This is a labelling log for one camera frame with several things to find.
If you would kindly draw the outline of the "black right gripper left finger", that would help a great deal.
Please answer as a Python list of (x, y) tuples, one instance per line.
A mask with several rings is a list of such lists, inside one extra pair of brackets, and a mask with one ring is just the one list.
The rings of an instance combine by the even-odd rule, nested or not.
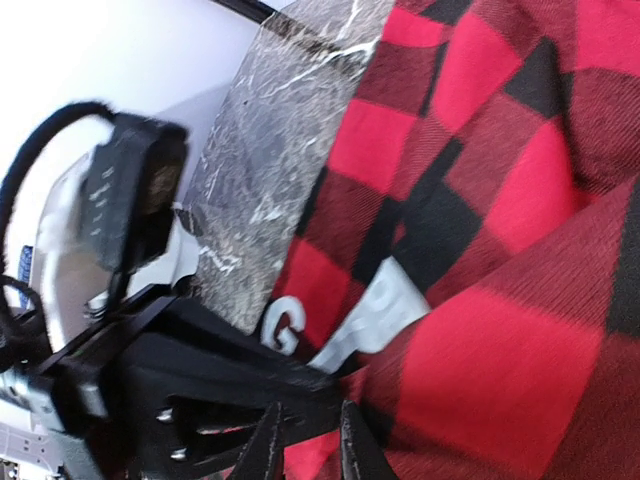
[(284, 479), (284, 413), (272, 404), (260, 420), (227, 480)]

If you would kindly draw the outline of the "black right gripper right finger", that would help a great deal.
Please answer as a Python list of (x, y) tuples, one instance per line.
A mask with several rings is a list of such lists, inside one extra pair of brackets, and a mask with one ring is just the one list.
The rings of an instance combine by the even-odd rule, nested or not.
[(342, 404), (340, 437), (343, 479), (398, 480), (358, 405), (350, 400)]

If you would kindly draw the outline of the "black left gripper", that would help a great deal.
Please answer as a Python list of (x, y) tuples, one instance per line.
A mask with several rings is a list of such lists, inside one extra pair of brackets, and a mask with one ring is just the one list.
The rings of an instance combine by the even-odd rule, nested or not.
[(44, 424), (72, 479), (199, 479), (236, 464), (265, 412), (285, 446), (337, 428), (337, 381), (192, 300), (162, 296), (100, 323), (1, 396)]

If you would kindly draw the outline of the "red black plaid shirt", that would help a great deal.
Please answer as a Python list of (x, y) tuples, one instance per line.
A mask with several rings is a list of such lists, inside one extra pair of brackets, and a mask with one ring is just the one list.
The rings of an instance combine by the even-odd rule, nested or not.
[(401, 479), (639, 475), (639, 5), (399, 1), (261, 320)]

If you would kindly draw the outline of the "white plastic laundry bin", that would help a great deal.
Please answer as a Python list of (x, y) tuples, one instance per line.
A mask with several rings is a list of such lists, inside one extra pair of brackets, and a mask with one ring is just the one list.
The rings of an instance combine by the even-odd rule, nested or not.
[(119, 299), (150, 285), (174, 287), (197, 270), (200, 246), (168, 204), (173, 187), (137, 195), (126, 182), (118, 200), (117, 168), (103, 153), (86, 153), (52, 184), (20, 257), (19, 278), (39, 295), (53, 351)]

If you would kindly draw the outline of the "blue checked shirt in bin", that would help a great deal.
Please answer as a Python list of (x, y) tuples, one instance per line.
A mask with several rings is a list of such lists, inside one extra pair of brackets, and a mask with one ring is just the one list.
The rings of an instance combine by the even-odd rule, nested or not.
[[(24, 245), (21, 249), (19, 265), (18, 265), (18, 280), (29, 284), (31, 276), (31, 264), (33, 258), (33, 247), (30, 245)], [(20, 305), (23, 309), (29, 306), (29, 298), (26, 294), (19, 294)]]

